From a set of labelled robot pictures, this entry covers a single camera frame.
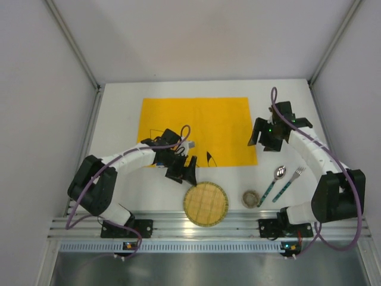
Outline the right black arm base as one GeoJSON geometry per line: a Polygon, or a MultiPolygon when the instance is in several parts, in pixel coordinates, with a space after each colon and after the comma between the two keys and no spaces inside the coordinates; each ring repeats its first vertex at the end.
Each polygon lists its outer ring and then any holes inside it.
{"type": "Polygon", "coordinates": [[[312,238],[313,230],[310,223],[292,225],[286,213],[286,208],[282,208],[276,213],[275,219],[258,219],[258,226],[261,238],[276,240],[278,238],[312,238]]]}

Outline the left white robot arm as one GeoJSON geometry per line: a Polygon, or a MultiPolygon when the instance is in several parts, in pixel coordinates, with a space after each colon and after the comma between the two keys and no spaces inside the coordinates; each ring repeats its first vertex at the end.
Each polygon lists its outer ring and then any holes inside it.
{"type": "Polygon", "coordinates": [[[135,217],[120,203],[118,177],[146,166],[159,166],[166,168],[166,178],[195,186],[197,157],[188,156],[195,147],[188,137],[166,129],[162,135],[146,138],[126,151],[102,158],[89,155],[83,159],[67,194],[76,202],[75,207],[83,207],[89,215],[132,229],[135,217]]]}

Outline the fork with teal handle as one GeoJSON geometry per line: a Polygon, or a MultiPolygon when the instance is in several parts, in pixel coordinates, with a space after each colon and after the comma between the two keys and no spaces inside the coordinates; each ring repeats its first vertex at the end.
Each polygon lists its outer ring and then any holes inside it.
{"type": "Polygon", "coordinates": [[[294,171],[290,180],[288,180],[285,186],[272,199],[273,203],[275,203],[283,195],[283,193],[289,188],[289,186],[292,184],[293,181],[295,181],[296,179],[300,177],[300,175],[303,173],[304,170],[305,170],[305,167],[299,167],[296,169],[296,171],[294,171]]]}

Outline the round woven bamboo plate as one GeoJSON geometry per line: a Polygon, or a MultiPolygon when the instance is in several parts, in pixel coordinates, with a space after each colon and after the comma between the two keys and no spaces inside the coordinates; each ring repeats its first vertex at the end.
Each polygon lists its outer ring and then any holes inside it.
{"type": "Polygon", "coordinates": [[[200,227],[212,227],[226,217],[229,200],[225,191],[215,183],[203,181],[190,187],[183,199],[186,217],[200,227]]]}

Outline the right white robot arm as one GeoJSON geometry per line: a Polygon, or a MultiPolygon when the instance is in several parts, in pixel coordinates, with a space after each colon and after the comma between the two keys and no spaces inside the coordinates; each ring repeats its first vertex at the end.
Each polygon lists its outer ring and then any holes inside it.
{"type": "Polygon", "coordinates": [[[261,144],[265,151],[279,152],[288,143],[304,160],[317,180],[310,201],[282,208],[277,219],[283,227],[327,223],[361,217],[364,212],[366,176],[351,170],[329,154],[313,125],[297,118],[289,101],[270,107],[269,119],[256,118],[248,145],[261,144]]]}

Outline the small round glass cup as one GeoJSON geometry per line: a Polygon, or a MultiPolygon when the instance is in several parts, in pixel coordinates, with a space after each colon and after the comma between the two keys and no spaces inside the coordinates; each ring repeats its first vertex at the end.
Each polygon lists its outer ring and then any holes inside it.
{"type": "Polygon", "coordinates": [[[260,197],[254,190],[247,190],[242,195],[242,204],[247,209],[253,209],[258,206],[260,197]]]}

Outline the spoon with teal handle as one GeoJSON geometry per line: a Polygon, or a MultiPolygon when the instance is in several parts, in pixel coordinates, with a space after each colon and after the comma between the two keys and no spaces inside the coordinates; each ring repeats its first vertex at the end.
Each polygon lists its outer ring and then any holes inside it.
{"type": "Polygon", "coordinates": [[[285,173],[286,173],[286,166],[279,166],[273,173],[273,180],[272,182],[270,183],[270,185],[268,186],[268,188],[266,189],[265,193],[262,195],[262,197],[260,198],[259,200],[259,203],[257,205],[257,207],[260,207],[263,202],[266,200],[267,196],[269,195],[270,191],[272,190],[272,188],[274,187],[275,183],[282,179],[284,176],[285,176],[285,173]]]}

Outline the yellow cloth placemat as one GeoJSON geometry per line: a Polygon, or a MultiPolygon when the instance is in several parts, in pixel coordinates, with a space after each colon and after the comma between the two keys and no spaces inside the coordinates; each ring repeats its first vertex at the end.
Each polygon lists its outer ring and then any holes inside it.
{"type": "Polygon", "coordinates": [[[199,167],[255,166],[255,147],[248,146],[252,119],[247,98],[145,98],[138,141],[156,138],[166,129],[180,133],[189,125],[199,167]]]}

